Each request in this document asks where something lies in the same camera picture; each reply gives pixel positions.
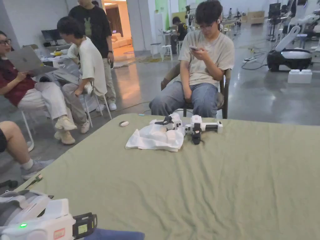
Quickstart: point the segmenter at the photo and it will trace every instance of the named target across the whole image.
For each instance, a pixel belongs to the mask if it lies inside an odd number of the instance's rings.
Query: wooden chair
[[[167,84],[171,82],[175,77],[180,74],[180,63],[173,67],[165,76],[161,82],[161,91],[165,89]],[[220,80],[220,92],[218,93],[218,110],[222,110],[222,118],[228,118],[228,98],[229,98],[229,83],[231,79],[231,69],[227,69],[224,73],[226,82],[224,79]],[[193,109],[192,104],[185,104],[183,107],[183,116],[187,116],[187,110]]]

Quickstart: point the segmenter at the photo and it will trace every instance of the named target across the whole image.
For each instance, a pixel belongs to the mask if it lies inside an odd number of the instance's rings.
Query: gray sneaker
[[[25,170],[24,168],[21,168],[21,174],[23,180],[28,180],[32,178],[33,175],[40,172],[42,169],[44,169],[46,166],[53,163],[54,159],[48,160],[48,161],[35,161],[33,160],[33,166],[29,170]]]

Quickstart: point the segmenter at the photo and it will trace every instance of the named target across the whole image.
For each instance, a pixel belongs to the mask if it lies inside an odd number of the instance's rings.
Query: maroon shirt
[[[9,60],[2,60],[3,68],[0,68],[0,88],[5,87],[9,82],[18,76],[17,69]],[[14,106],[18,106],[26,92],[35,87],[35,82],[28,75],[22,82],[18,83],[10,92],[4,95]]]

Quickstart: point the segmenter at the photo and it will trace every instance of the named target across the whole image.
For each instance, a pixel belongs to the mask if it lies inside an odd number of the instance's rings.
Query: white block
[[[298,70],[293,69],[289,72],[288,83],[302,83],[309,84],[312,79],[312,71],[311,70]]]

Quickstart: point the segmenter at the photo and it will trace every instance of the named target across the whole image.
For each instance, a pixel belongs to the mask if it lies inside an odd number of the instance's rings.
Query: hand
[[[75,91],[75,95],[76,95],[77,97],[79,97],[79,96],[82,94],[82,92],[83,92],[83,89],[78,88],[78,89]]]
[[[184,94],[184,99],[186,100],[186,103],[191,103],[192,91],[190,86],[186,86],[183,88],[183,94]]]
[[[115,57],[113,56],[112,52],[108,53],[108,59],[109,59],[110,62],[114,62],[115,61]]]
[[[210,59],[210,56],[207,50],[205,50],[204,48],[198,48],[198,49],[199,51],[191,50],[191,53],[195,56],[195,58],[201,61],[207,61]]]
[[[18,82],[22,82],[27,77],[28,72],[18,72],[16,79]]]

